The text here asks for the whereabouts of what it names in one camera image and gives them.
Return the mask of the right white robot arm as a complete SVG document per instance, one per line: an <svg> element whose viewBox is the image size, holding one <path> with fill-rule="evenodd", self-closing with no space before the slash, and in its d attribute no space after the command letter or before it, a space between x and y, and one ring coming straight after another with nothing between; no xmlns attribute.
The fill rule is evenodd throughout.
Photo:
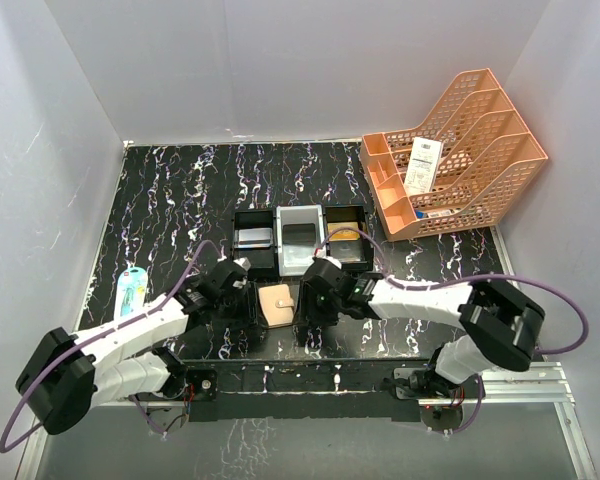
<svg viewBox="0 0 600 480"><path fill-rule="evenodd" d="M391 380L420 398L448 397L494 367L529 369L544 310L508 280L479 275L448 285L398 280L379 272L353 274L331 257L314 258L301 277L293 323L309 332L356 320L415 319L456 326L464 334L439 346L426 366Z"/></svg>

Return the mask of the beige leather card holder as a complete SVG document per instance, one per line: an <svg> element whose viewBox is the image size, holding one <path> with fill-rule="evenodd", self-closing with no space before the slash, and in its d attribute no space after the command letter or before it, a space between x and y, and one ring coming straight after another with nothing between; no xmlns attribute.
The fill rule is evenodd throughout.
<svg viewBox="0 0 600 480"><path fill-rule="evenodd" d="M260 287L258 299L268 328L275 329L292 325L295 302L287 284Z"/></svg>

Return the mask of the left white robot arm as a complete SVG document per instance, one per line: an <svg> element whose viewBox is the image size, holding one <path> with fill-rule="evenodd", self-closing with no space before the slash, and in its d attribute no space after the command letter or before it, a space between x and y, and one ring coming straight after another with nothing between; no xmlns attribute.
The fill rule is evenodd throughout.
<svg viewBox="0 0 600 480"><path fill-rule="evenodd" d="M164 341L219 319L246 325L254 315L249 269L246 258L223 259L138 313L73 334L47 332L18 377L17 391L50 435L66 432L104 403L176 393L183 382Z"/></svg>

